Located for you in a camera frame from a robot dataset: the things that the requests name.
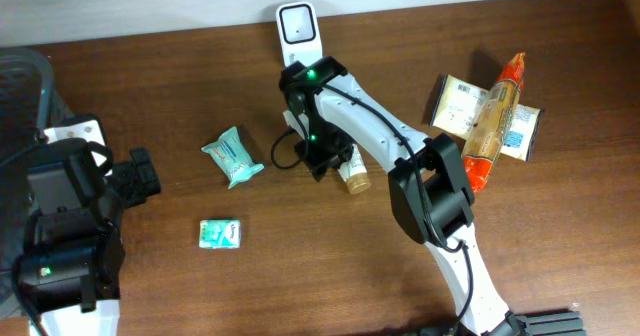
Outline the white floral cream tube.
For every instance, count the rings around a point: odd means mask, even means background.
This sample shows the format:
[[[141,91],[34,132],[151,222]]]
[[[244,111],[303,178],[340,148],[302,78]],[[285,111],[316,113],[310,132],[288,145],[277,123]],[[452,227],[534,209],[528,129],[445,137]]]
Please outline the white floral cream tube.
[[[371,186],[364,160],[356,144],[353,145],[351,159],[338,167],[338,173],[351,195],[360,194]]]

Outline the black aluminium arm base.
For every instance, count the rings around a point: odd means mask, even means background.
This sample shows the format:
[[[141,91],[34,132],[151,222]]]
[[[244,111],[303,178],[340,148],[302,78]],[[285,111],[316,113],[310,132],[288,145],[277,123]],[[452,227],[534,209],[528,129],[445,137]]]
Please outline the black aluminium arm base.
[[[426,327],[402,336],[462,336],[472,335],[464,326]],[[481,336],[586,336],[581,313],[570,310],[556,310],[534,314],[513,314],[493,330],[481,333]]]

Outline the teal pocket tissue pack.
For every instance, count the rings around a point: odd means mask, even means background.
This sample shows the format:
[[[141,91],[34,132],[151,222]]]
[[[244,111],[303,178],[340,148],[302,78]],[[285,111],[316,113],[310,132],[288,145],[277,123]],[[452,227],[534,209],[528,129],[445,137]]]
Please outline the teal pocket tissue pack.
[[[238,249],[241,246],[240,221],[202,220],[199,223],[198,244],[202,249]]]

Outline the teal wet wipes pack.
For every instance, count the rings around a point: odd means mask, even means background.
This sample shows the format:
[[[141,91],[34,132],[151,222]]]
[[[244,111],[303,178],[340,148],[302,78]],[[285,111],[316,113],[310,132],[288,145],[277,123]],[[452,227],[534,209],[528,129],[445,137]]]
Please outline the teal wet wipes pack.
[[[229,189],[249,181],[264,169],[263,164],[253,161],[235,126],[223,132],[216,141],[203,146],[201,151],[208,154],[227,176]]]

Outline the white blue noodle bag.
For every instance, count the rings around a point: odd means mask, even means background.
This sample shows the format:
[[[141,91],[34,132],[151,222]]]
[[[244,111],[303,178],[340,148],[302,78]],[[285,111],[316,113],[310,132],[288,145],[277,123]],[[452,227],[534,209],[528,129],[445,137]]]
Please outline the white blue noodle bag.
[[[487,96],[485,89],[451,75],[445,76],[430,125],[466,140]],[[529,161],[543,113],[541,109],[519,104],[501,153]]]

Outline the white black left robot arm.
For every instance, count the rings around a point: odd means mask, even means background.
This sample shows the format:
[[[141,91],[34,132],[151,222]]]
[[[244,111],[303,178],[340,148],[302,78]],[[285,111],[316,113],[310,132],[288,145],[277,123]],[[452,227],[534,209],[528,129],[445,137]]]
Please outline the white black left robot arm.
[[[33,335],[114,335],[125,210],[161,191],[147,149],[33,145],[1,164],[1,316]]]

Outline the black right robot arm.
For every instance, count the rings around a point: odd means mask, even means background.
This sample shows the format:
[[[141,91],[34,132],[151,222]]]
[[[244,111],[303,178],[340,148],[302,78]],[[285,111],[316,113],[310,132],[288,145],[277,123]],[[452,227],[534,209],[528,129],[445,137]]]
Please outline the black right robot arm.
[[[316,180],[350,161],[356,146],[384,169],[396,222],[429,250],[451,292],[456,319],[449,334],[525,334],[479,252],[475,197],[451,137],[430,138],[399,121],[330,56],[287,66],[279,89],[301,137],[295,152]]]

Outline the grey plastic mesh basket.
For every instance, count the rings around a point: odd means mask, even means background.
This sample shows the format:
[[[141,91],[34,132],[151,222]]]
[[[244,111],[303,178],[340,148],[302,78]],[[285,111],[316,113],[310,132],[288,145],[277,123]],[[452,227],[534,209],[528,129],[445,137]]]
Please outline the grey plastic mesh basket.
[[[28,154],[44,130],[73,113],[55,90],[49,59],[27,48],[1,51],[1,317],[22,311],[11,286],[11,267],[23,252],[25,225],[38,206],[27,181]]]

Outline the orange spaghetti packet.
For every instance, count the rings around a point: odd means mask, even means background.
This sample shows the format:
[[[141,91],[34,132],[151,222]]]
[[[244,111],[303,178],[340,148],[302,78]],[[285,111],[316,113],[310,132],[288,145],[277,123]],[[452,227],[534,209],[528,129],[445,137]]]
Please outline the orange spaghetti packet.
[[[517,53],[487,94],[462,151],[471,190],[485,188],[501,153],[523,88],[526,53]]]

